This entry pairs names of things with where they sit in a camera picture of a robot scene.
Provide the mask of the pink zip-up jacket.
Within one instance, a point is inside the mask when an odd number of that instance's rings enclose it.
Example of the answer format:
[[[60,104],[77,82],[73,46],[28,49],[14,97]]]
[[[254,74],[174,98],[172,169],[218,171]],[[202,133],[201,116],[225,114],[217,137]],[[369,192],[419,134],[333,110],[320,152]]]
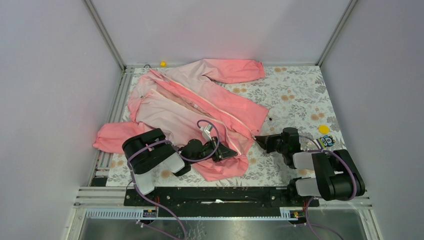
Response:
[[[266,75],[261,62],[250,59],[201,59],[166,71],[142,75],[129,96],[128,122],[107,123],[97,133],[94,148],[122,154],[123,143],[134,136],[161,129],[174,145],[202,140],[200,126],[213,123],[213,136],[237,155],[194,164],[207,181],[240,177],[249,168],[248,151],[261,133],[268,109],[239,96],[222,84],[256,81]]]

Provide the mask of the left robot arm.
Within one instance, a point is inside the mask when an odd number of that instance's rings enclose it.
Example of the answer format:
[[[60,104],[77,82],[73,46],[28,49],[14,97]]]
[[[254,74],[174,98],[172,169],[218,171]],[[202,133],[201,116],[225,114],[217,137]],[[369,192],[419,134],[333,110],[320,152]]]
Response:
[[[127,139],[122,149],[137,190],[135,197],[144,206],[155,200],[155,180],[152,174],[155,167],[163,164],[179,177],[188,173],[192,165],[201,160],[220,162],[238,155],[221,143],[217,136],[208,136],[205,143],[199,139],[190,139],[186,145],[176,147],[166,140],[160,128]]]

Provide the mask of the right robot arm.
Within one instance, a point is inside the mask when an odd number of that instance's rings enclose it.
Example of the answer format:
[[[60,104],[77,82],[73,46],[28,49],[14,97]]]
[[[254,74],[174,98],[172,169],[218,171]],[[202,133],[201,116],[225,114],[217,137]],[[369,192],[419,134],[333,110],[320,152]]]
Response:
[[[314,177],[298,177],[289,182],[286,198],[291,205],[299,206],[307,197],[350,201],[365,194],[365,182],[346,149],[326,149],[326,144],[333,143],[327,135],[322,144],[315,143],[316,149],[304,150],[301,138],[294,127],[286,127],[279,134],[255,136],[266,153],[281,154],[289,168],[313,171]]]

